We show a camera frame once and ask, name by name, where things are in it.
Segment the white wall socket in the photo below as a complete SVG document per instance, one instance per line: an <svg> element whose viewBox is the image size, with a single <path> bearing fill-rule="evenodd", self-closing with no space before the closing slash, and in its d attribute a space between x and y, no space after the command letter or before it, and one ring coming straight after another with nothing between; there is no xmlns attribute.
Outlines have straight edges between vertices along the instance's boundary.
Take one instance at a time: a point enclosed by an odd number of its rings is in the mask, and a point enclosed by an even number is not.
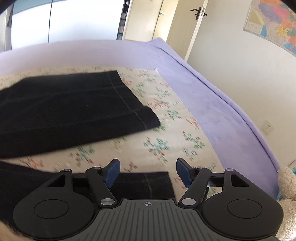
<svg viewBox="0 0 296 241"><path fill-rule="evenodd" d="M264 121L262 125L262 131L266 136L268 136L273 131L273 126L268 120Z"/></svg>

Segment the white room door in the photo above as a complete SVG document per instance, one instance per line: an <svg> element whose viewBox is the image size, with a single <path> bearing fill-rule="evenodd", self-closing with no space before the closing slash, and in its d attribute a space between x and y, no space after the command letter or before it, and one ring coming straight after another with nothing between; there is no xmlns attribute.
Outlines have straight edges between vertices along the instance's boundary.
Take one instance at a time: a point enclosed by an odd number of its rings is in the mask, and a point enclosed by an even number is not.
<svg viewBox="0 0 296 241"><path fill-rule="evenodd" d="M206 16L208 0L179 0L166 42L185 61L188 60L203 17ZM195 11L201 7L196 21Z"/></svg>

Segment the white and blue wardrobe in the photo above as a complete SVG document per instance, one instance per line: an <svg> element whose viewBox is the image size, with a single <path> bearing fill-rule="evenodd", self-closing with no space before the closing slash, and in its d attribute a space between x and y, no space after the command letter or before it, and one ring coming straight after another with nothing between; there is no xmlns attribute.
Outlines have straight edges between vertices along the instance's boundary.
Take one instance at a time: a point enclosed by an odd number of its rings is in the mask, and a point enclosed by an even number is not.
<svg viewBox="0 0 296 241"><path fill-rule="evenodd" d="M1 13L1 51L74 40L115 40L125 1L14 1Z"/></svg>

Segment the white fluffy blanket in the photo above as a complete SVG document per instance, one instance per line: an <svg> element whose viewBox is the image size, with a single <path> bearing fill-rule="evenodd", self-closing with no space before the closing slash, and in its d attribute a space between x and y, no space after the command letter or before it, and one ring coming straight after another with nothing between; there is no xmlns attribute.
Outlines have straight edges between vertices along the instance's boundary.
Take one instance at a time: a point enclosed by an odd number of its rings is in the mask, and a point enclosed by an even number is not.
<svg viewBox="0 0 296 241"><path fill-rule="evenodd" d="M278 186L283 209L283 221L277 232L279 240L295 240L295 173L291 168L281 167L278 171Z"/></svg>

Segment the dark navy denim pants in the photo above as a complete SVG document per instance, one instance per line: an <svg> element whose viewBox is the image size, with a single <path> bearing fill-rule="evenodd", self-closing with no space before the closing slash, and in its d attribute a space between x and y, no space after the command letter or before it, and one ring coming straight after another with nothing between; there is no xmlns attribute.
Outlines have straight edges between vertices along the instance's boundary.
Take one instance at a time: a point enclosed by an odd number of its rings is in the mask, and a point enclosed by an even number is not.
<svg viewBox="0 0 296 241"><path fill-rule="evenodd" d="M32 156L160 126L117 71L28 77L1 91L1 158Z"/></svg>

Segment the colourful wall map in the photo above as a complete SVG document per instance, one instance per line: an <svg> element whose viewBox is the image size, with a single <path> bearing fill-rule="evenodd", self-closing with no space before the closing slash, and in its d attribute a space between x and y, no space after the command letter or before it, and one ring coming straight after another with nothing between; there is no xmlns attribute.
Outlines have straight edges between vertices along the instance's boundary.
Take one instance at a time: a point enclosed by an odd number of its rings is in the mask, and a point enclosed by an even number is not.
<svg viewBox="0 0 296 241"><path fill-rule="evenodd" d="M282 1L252 1L243 30L295 55L295 13Z"/></svg>

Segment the lavender bed sheet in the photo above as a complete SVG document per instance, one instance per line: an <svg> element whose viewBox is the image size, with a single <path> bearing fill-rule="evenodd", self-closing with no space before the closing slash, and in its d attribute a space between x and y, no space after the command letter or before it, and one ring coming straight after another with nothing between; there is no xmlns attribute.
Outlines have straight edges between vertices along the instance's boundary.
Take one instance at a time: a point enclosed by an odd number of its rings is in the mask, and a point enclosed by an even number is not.
<svg viewBox="0 0 296 241"><path fill-rule="evenodd" d="M272 197L280 164L248 115L161 39L64 41L1 52L1 76L40 67L156 69L201 124L222 166L240 171Z"/></svg>

